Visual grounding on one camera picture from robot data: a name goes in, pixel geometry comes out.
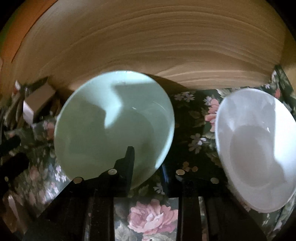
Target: mint green bowl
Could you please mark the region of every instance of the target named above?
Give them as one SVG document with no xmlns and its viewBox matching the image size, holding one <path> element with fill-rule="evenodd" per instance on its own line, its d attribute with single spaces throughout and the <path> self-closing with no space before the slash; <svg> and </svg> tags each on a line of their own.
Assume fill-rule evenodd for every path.
<svg viewBox="0 0 296 241">
<path fill-rule="evenodd" d="M 172 104 L 157 82 L 141 73 L 114 71 L 70 96 L 57 120 L 54 146 L 65 174 L 86 180 L 113 168 L 133 146 L 134 188 L 164 161 L 174 126 Z"/>
</svg>

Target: metal screw head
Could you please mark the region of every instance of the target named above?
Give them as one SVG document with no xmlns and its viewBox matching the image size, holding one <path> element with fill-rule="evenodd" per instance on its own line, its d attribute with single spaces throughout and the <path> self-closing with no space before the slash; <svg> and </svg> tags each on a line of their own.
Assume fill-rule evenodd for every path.
<svg viewBox="0 0 296 241">
<path fill-rule="evenodd" d="M 182 170 L 182 169 L 178 169 L 178 170 L 176 171 L 176 174 L 179 175 L 179 176 L 182 176 L 182 175 L 185 174 L 185 171 Z"/>
<path fill-rule="evenodd" d="M 117 173 L 117 170 L 116 169 L 110 169 L 109 171 L 108 171 L 108 174 L 109 175 L 115 175 Z"/>
<path fill-rule="evenodd" d="M 212 177 L 211 178 L 211 183 L 218 184 L 219 183 L 219 179 L 218 178 L 215 178 L 215 177 Z"/>
<path fill-rule="evenodd" d="M 79 183 L 82 182 L 82 178 L 81 178 L 81 177 L 76 177 L 76 178 L 73 179 L 73 182 L 74 182 L 75 184 L 79 184 Z"/>
</svg>

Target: cardboard box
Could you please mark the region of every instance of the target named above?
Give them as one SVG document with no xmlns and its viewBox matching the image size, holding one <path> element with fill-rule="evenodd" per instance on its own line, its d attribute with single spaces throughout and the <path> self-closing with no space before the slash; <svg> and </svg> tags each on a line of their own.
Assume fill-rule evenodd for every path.
<svg viewBox="0 0 296 241">
<path fill-rule="evenodd" d="M 53 89 L 48 83 L 45 83 L 24 100 L 23 116 L 24 120 L 29 125 L 33 124 L 35 117 L 51 100 L 55 92 L 55 89 Z"/>
</svg>

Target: white flower print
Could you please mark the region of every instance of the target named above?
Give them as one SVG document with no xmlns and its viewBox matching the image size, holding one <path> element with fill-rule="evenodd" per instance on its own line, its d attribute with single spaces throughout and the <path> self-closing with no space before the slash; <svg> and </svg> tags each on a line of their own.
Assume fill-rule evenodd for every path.
<svg viewBox="0 0 296 241">
<path fill-rule="evenodd" d="M 201 150 L 201 145 L 202 145 L 202 142 L 205 142 L 207 139 L 202 137 L 200 138 L 200 134 L 199 133 L 196 133 L 195 135 L 192 135 L 190 137 L 192 140 L 192 142 L 190 144 L 188 144 L 189 146 L 189 151 L 193 151 L 195 150 L 195 154 L 198 154 L 199 151 Z"/>
<path fill-rule="evenodd" d="M 42 124 L 43 129 L 46 131 L 47 130 L 47 121 L 45 120 Z"/>
<path fill-rule="evenodd" d="M 269 217 L 269 213 L 268 213 L 267 216 L 266 216 L 266 220 L 262 223 L 262 226 L 266 225 L 269 220 L 270 220 L 270 217 Z"/>
<path fill-rule="evenodd" d="M 283 225 L 283 223 L 281 222 L 281 220 L 279 220 L 277 222 L 276 226 L 274 227 L 274 231 L 280 229 L 282 225 Z"/>
<path fill-rule="evenodd" d="M 161 193 L 162 195 L 164 195 L 165 193 L 163 192 L 163 187 L 161 185 L 161 183 L 156 183 L 156 187 L 153 187 L 154 191 L 156 191 L 157 193 Z"/>
<path fill-rule="evenodd" d="M 47 195 L 49 196 L 50 199 L 53 199 L 54 198 L 54 195 L 52 194 L 52 192 L 51 192 L 50 189 L 47 189 L 46 190 L 46 193 L 47 193 Z"/>
<path fill-rule="evenodd" d="M 57 180 L 58 182 L 61 181 L 61 176 L 60 176 L 58 173 L 55 174 L 55 177 L 56 177 L 56 180 Z"/>
<path fill-rule="evenodd" d="M 59 190 L 57 189 L 57 187 L 54 187 L 54 192 L 55 192 L 56 194 L 59 193 Z"/>
<path fill-rule="evenodd" d="M 272 83 L 276 83 L 275 76 L 276 76 L 276 71 L 274 70 L 274 71 L 272 72 L 272 75 L 271 75 L 271 82 L 272 82 Z"/>
<path fill-rule="evenodd" d="M 197 142 L 199 145 L 202 144 L 202 141 L 205 142 L 207 140 L 207 138 L 200 138 L 200 134 L 196 133 L 195 135 L 190 136 L 191 139 L 193 139 L 193 141 Z"/>
<path fill-rule="evenodd" d="M 61 178 L 63 183 L 67 180 L 67 177 L 65 175 L 62 175 Z"/>
<path fill-rule="evenodd" d="M 185 97 L 184 97 L 184 100 L 186 101 L 186 102 L 190 102 L 191 100 L 194 100 L 194 96 L 193 95 L 191 95 L 189 92 L 187 92 L 187 94 L 185 95 Z"/>
<path fill-rule="evenodd" d="M 184 96 L 182 96 L 181 94 L 177 94 L 175 95 L 175 100 L 181 101 L 183 100 Z"/>
<path fill-rule="evenodd" d="M 211 105 L 211 100 L 212 100 L 212 97 L 207 96 L 207 97 L 204 99 L 204 103 L 205 103 L 205 105 Z"/>
<path fill-rule="evenodd" d="M 59 174 L 61 171 L 62 171 L 62 169 L 61 169 L 61 166 L 60 165 L 58 165 L 57 167 L 56 167 L 56 171 L 57 171 L 57 173 Z"/>
<path fill-rule="evenodd" d="M 181 100 L 185 100 L 186 102 L 190 102 L 191 100 L 194 100 L 195 97 L 190 94 L 189 91 L 186 92 L 182 92 L 181 94 L 177 94 L 175 95 L 175 100 L 181 101 Z"/>
<path fill-rule="evenodd" d="M 182 92 L 182 93 L 181 93 L 181 95 L 183 95 L 183 96 L 186 96 L 186 95 L 189 95 L 189 94 L 190 94 L 189 91 L 186 91 L 186 92 Z"/>
</svg>

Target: metal rivet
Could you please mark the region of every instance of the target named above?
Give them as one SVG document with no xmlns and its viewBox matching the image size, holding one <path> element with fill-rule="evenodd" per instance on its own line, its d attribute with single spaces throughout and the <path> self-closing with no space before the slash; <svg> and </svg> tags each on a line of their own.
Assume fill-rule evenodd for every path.
<svg viewBox="0 0 296 241">
<path fill-rule="evenodd" d="M 190 167 L 183 167 L 182 169 L 186 172 L 189 172 L 191 168 Z"/>
<path fill-rule="evenodd" d="M 179 175 L 179 176 L 182 176 L 182 175 L 185 174 L 185 171 L 182 170 L 182 169 L 178 169 L 178 170 L 176 171 L 176 174 Z"/>
<path fill-rule="evenodd" d="M 117 170 L 116 169 L 110 169 L 109 171 L 108 171 L 108 174 L 109 175 L 115 175 L 117 173 Z"/>
<path fill-rule="evenodd" d="M 187 161 L 183 162 L 183 166 L 184 166 L 184 167 L 189 166 L 189 162 L 187 162 Z"/>
<path fill-rule="evenodd" d="M 215 178 L 215 177 L 212 177 L 211 178 L 211 183 L 218 184 L 219 183 L 219 179 L 218 178 Z"/>
<path fill-rule="evenodd" d="M 82 178 L 81 178 L 81 177 L 76 177 L 76 178 L 73 179 L 73 182 L 74 182 L 75 184 L 79 184 L 79 183 L 82 182 Z"/>
<path fill-rule="evenodd" d="M 193 168 L 192 168 L 192 171 L 193 171 L 193 172 L 197 172 L 197 171 L 198 171 L 198 167 L 193 167 Z"/>
</svg>

